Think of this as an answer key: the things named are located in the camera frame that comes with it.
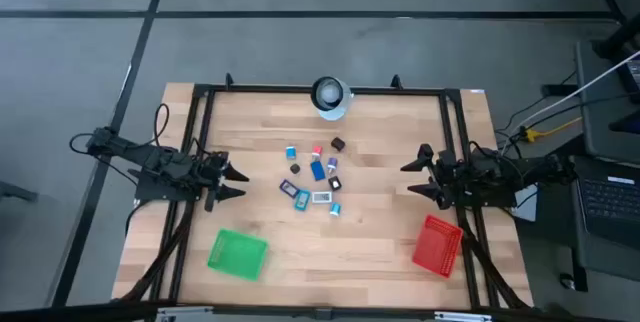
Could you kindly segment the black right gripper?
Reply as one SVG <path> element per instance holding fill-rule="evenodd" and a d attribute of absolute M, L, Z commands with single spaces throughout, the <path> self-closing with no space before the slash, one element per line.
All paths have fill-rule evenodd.
<path fill-rule="evenodd" d="M 433 150 L 429 144 L 421 144 L 416 159 L 402 166 L 401 171 L 420 172 L 424 168 L 431 170 L 433 168 L 433 155 Z M 436 182 L 431 181 L 427 184 L 411 185 L 408 190 L 435 201 L 440 210 L 449 209 L 458 199 L 456 188 L 457 166 L 458 161 L 453 152 L 449 150 L 440 151 L 435 162 L 433 175 Z"/>

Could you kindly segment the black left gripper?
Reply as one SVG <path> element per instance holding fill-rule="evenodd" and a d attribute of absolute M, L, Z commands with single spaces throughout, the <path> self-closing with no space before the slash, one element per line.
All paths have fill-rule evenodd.
<path fill-rule="evenodd" d="M 237 171 L 229 161 L 228 152 L 213 152 L 204 161 L 199 171 L 201 183 L 207 190 L 204 210 L 211 212 L 219 201 L 240 197 L 245 191 L 223 185 L 226 180 L 248 182 L 249 178 Z"/>

